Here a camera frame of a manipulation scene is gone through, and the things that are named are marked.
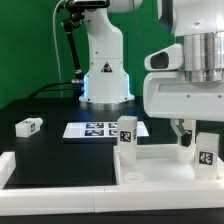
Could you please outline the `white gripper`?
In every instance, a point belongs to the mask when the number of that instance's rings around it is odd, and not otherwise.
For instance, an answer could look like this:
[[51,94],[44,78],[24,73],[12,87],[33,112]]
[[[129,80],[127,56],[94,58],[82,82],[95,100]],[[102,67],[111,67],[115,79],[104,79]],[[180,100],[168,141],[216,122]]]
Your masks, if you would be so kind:
[[169,118],[183,144],[186,130],[183,119],[224,122],[224,81],[187,82],[179,71],[183,47],[173,44],[144,60],[149,74],[143,84],[143,105],[149,117]]

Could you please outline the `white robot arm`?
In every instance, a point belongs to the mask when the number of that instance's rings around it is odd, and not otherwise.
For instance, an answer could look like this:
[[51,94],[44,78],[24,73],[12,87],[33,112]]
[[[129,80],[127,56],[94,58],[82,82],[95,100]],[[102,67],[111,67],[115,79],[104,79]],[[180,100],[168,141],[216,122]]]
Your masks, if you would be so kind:
[[[88,104],[102,107],[130,100],[122,71],[122,34],[110,12],[130,9],[127,0],[79,0],[90,47],[85,76]],[[168,118],[183,132],[182,119],[224,121],[224,0],[157,0],[158,22],[175,43],[145,58],[146,114]]]

